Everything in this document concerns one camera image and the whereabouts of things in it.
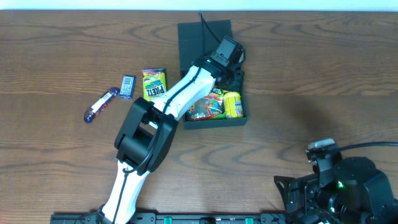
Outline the yellow Pretz snack box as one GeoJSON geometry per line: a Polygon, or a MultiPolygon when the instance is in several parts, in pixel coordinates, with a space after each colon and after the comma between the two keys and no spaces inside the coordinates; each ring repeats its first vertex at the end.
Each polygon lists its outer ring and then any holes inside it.
{"type": "Polygon", "coordinates": [[[153,68],[142,70],[144,99],[151,101],[167,91],[166,69],[153,68]]]}

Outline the yellow Mentos candy bottle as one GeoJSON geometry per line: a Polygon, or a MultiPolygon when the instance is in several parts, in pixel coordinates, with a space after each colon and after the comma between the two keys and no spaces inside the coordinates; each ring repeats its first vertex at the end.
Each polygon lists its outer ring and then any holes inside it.
{"type": "Polygon", "coordinates": [[[227,119],[242,118],[243,106],[241,95],[235,91],[229,91],[223,96],[224,110],[227,119]]]}

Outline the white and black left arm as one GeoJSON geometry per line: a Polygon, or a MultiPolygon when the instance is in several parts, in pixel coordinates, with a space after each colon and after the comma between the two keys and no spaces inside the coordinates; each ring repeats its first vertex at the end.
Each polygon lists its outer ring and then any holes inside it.
{"type": "Polygon", "coordinates": [[[243,58],[201,56],[170,90],[132,104],[114,142],[118,173],[110,198],[97,212],[97,223],[127,223],[132,218],[145,179],[169,152],[179,119],[217,85],[239,90],[243,62],[243,58]]]}

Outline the green Haribo gummy bag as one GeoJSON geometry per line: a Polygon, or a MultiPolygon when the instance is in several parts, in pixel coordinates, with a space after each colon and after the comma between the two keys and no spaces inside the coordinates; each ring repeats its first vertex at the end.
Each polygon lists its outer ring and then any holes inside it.
{"type": "Polygon", "coordinates": [[[226,91],[218,88],[200,98],[194,105],[192,105],[185,113],[187,121],[198,121],[208,119],[225,119],[226,113],[224,110],[224,94],[226,91]]]}

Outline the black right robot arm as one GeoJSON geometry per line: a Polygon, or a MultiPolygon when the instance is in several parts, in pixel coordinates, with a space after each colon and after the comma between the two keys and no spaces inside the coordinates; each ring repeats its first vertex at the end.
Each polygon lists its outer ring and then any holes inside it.
{"type": "Polygon", "coordinates": [[[313,173],[275,176],[287,223],[397,223],[397,199],[389,179],[367,157],[343,157],[333,139],[308,145],[313,173]]]}

